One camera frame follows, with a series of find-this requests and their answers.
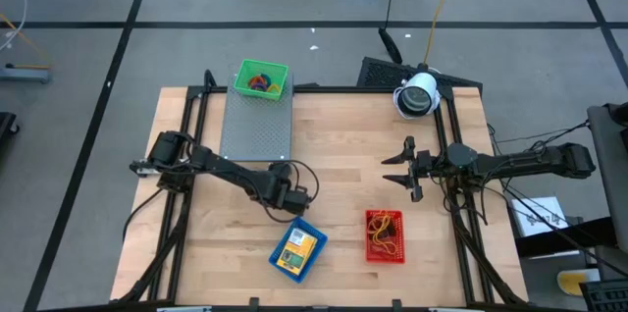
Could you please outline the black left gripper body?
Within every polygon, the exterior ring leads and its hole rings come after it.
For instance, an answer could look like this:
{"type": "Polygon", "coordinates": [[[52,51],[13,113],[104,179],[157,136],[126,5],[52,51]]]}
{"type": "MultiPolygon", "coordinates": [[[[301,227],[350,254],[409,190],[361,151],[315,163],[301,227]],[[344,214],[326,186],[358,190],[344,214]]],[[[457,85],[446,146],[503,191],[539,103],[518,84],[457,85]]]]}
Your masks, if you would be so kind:
{"type": "Polygon", "coordinates": [[[296,216],[302,216],[308,209],[311,197],[308,190],[300,184],[300,172],[293,163],[271,163],[268,171],[274,184],[266,198],[272,209],[283,210],[296,216]]]}

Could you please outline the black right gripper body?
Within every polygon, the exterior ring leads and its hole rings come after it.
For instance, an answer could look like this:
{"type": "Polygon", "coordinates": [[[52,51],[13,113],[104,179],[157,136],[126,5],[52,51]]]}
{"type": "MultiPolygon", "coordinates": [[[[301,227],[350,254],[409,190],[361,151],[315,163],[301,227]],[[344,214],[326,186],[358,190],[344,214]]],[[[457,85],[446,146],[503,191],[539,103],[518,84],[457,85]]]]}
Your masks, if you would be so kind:
{"type": "Polygon", "coordinates": [[[408,136],[403,142],[403,161],[408,163],[405,186],[411,190],[411,201],[423,199],[421,178],[452,176],[469,168],[477,159],[478,153],[462,143],[452,143],[438,156],[432,156],[428,150],[415,152],[414,137],[408,136]]]}

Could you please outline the orange rubber band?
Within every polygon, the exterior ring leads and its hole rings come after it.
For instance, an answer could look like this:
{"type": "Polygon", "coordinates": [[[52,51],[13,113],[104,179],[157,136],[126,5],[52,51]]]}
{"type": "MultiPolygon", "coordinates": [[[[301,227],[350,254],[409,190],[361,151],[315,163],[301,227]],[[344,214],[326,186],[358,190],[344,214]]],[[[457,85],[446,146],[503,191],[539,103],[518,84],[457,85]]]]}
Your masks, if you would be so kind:
{"type": "Polygon", "coordinates": [[[370,235],[394,235],[395,228],[392,217],[388,214],[374,215],[367,225],[367,233],[370,235]],[[382,229],[382,221],[385,219],[389,219],[392,224],[387,230],[382,229]]]}

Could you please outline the red plastic basket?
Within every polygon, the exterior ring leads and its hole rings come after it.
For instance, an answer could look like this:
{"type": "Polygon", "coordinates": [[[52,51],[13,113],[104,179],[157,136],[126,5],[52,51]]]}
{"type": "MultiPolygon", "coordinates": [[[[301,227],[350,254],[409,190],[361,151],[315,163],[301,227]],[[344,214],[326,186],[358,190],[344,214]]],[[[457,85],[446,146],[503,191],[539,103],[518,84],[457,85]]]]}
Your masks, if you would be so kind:
{"type": "Polygon", "coordinates": [[[403,234],[402,213],[397,210],[367,210],[365,212],[365,259],[369,263],[404,264],[405,263],[405,240],[403,234]],[[367,233],[367,225],[370,219],[377,214],[388,214],[393,219],[395,242],[398,248],[395,256],[377,252],[372,246],[372,235],[367,233]]]}

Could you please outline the yellow rubber band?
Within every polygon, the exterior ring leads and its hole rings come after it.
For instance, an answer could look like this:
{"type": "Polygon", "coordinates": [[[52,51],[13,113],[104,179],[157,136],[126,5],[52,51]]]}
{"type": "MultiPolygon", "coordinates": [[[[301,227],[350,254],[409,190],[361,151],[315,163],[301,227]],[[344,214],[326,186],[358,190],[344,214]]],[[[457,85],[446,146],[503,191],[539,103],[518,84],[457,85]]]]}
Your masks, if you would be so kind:
{"type": "Polygon", "coordinates": [[[398,248],[394,236],[373,235],[371,241],[373,248],[377,252],[390,256],[395,256],[397,254],[398,248]]]}

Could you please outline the blue plastic basket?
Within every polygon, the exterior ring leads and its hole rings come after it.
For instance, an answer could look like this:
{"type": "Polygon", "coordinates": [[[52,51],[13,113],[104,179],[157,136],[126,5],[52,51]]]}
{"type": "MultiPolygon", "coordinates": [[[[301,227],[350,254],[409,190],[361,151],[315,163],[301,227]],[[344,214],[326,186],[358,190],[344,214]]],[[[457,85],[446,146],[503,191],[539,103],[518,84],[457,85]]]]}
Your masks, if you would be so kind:
{"type": "Polygon", "coordinates": [[[284,234],[284,236],[279,241],[278,245],[276,246],[276,248],[274,249],[274,251],[270,255],[270,257],[268,259],[268,262],[272,266],[274,266],[276,269],[278,269],[280,272],[282,272],[284,275],[286,275],[289,279],[293,280],[297,284],[300,284],[300,283],[302,283],[305,280],[305,278],[307,277],[309,271],[315,265],[315,262],[318,259],[318,257],[320,256],[321,252],[323,251],[327,241],[328,241],[328,237],[325,234],[320,232],[318,229],[316,229],[315,227],[313,227],[312,225],[310,225],[309,223],[307,223],[303,219],[297,218],[288,227],[288,230],[286,231],[286,233],[284,234]],[[292,229],[302,229],[303,231],[305,231],[305,232],[307,232],[309,234],[312,234],[312,235],[314,235],[315,237],[318,238],[318,243],[317,243],[316,247],[314,248],[314,250],[313,250],[313,252],[312,252],[308,262],[306,263],[306,265],[304,267],[304,270],[302,271],[302,273],[299,276],[295,276],[293,274],[290,274],[288,271],[286,271],[286,270],[284,270],[282,268],[279,268],[275,264],[276,259],[280,255],[281,249],[283,248],[284,244],[286,243],[286,241],[288,239],[289,232],[292,229]]]}

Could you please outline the green plastic basket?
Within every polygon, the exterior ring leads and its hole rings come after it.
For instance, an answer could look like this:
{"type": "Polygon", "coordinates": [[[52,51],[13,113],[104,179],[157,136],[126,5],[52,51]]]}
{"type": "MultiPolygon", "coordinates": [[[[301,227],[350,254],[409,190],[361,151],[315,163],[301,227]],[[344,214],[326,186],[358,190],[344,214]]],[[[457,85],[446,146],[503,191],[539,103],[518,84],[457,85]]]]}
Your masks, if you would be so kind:
{"type": "Polygon", "coordinates": [[[233,82],[234,89],[242,95],[258,97],[273,101],[279,101],[282,97],[284,87],[286,86],[288,78],[288,66],[282,64],[276,64],[271,62],[257,61],[251,59],[245,59],[242,61],[240,68],[235,76],[233,82]],[[252,90],[247,82],[254,76],[257,77],[255,83],[263,83],[260,74],[266,74],[270,77],[272,84],[277,84],[281,88],[280,94],[268,93],[252,90]]]}

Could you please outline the grey perforated metal shelf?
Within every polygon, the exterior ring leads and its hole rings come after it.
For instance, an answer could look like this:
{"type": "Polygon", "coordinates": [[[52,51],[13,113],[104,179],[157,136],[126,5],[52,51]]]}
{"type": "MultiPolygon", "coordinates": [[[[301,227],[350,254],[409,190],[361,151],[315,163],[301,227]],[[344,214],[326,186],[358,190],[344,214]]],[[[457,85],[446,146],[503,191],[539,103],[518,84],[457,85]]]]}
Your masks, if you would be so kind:
{"type": "Polygon", "coordinates": [[[293,79],[289,75],[278,101],[227,91],[219,154],[231,161],[291,159],[293,79]]]}

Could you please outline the black perforated floor panel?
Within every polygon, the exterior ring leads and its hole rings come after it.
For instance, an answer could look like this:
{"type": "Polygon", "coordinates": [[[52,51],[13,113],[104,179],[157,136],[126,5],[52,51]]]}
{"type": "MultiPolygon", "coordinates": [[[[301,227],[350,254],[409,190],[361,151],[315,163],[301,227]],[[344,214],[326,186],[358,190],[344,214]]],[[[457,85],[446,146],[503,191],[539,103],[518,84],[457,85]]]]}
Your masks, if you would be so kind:
{"type": "MultiPolygon", "coordinates": [[[[410,79],[418,73],[418,69],[407,65],[365,57],[362,60],[356,85],[359,87],[397,87],[401,85],[403,79],[410,79]]],[[[483,91],[483,85],[474,80],[444,75],[435,71],[429,71],[429,74],[438,84],[451,87],[476,87],[479,92],[483,91]]]]}

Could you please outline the white printed paper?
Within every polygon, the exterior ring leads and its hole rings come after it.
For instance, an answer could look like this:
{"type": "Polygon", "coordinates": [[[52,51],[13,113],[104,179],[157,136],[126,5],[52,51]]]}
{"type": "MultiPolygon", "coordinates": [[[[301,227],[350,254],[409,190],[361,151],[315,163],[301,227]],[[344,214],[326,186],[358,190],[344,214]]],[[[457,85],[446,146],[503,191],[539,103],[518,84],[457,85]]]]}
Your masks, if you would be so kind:
{"type": "Polygon", "coordinates": [[[514,222],[521,236],[531,236],[565,229],[569,226],[556,197],[511,199],[514,222]]]}

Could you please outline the black low bench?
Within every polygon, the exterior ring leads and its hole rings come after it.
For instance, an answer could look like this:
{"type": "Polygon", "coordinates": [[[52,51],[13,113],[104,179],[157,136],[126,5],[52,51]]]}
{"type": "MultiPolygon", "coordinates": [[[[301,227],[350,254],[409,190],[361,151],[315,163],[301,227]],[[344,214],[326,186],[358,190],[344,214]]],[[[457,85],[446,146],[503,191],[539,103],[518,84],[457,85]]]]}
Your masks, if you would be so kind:
{"type": "Polygon", "coordinates": [[[550,255],[595,246],[618,248],[614,225],[609,217],[519,237],[515,239],[515,245],[520,257],[550,255]]]}

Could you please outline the yellow object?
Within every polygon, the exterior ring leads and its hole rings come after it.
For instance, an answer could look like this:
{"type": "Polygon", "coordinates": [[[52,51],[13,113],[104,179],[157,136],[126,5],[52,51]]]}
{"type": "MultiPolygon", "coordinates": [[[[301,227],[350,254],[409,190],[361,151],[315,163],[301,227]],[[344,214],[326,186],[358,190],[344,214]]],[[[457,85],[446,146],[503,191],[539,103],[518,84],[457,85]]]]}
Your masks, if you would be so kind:
{"type": "Polygon", "coordinates": [[[580,284],[598,282],[601,279],[598,269],[560,271],[556,276],[559,289],[571,296],[583,296],[580,284]]]}

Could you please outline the black plastic crate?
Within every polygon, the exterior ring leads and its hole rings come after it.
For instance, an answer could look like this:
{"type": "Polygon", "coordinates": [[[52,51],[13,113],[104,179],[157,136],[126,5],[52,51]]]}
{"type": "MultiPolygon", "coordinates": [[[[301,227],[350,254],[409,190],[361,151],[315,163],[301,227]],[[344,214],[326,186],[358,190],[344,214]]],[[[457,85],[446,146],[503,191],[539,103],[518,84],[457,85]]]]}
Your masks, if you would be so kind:
{"type": "Polygon", "coordinates": [[[628,279],[580,283],[589,312],[628,312],[628,279]]]}

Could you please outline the black floor object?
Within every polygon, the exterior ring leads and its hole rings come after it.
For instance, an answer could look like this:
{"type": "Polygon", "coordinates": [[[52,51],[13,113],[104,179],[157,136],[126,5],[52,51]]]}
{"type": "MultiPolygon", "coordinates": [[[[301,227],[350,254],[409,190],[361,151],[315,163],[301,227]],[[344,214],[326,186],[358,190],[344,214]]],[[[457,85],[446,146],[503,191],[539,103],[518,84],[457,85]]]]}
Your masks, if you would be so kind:
{"type": "Polygon", "coordinates": [[[0,112],[0,142],[17,134],[20,126],[17,124],[17,115],[9,112],[0,112]]]}

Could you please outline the grey metal floor base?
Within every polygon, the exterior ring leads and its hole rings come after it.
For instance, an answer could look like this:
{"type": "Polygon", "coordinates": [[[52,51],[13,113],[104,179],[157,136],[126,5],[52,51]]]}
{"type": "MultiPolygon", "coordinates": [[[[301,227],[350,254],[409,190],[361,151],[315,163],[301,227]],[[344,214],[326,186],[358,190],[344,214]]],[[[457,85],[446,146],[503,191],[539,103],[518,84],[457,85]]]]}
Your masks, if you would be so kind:
{"type": "Polygon", "coordinates": [[[0,67],[0,81],[48,83],[50,79],[50,71],[47,67],[20,67],[13,64],[0,67]]]}

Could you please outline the black aluminium rig frame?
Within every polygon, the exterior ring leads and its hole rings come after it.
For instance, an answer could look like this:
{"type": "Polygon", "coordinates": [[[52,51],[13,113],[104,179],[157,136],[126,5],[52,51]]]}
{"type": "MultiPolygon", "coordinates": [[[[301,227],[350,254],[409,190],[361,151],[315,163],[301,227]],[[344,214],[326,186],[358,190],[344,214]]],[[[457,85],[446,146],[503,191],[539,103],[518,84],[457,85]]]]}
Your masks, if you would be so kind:
{"type": "Polygon", "coordinates": [[[262,306],[460,306],[482,300],[475,262],[457,261],[451,218],[442,191],[423,182],[422,201],[388,181],[387,159],[407,136],[437,152],[436,123],[404,120],[387,90],[350,86],[301,87],[293,98],[292,156],[304,163],[301,180],[318,198],[307,222],[327,236],[321,255],[297,283],[269,263],[287,230],[286,213],[267,215],[236,186],[198,178],[184,244],[164,264],[158,296],[178,304],[262,306]],[[401,212],[405,260],[365,258],[365,213],[401,212]],[[471,287],[462,283],[467,274],[471,287]]]}

